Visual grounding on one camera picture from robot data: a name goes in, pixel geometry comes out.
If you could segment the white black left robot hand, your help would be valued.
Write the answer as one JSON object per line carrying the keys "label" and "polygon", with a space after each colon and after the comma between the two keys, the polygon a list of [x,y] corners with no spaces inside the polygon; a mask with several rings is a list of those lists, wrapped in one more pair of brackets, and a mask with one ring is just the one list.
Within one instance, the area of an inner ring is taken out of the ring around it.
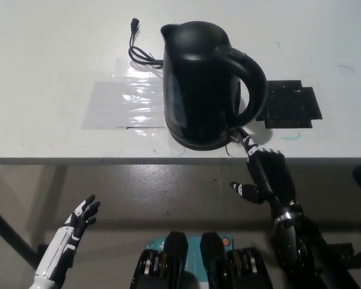
{"label": "white black left robot hand", "polygon": [[85,230],[96,222],[100,202],[91,195],[82,201],[58,228],[34,275],[31,288],[61,288]]}

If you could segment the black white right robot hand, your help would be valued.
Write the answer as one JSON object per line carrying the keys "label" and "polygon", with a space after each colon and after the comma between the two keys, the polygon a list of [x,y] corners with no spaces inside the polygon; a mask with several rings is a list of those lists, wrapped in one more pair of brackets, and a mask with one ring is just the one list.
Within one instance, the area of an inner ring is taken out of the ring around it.
{"label": "black white right robot hand", "polygon": [[260,147],[244,129],[237,131],[247,153],[247,168],[253,183],[231,182],[230,187],[253,204],[268,202],[271,216],[276,219],[289,212],[295,202],[295,187],[285,156],[280,151]]}

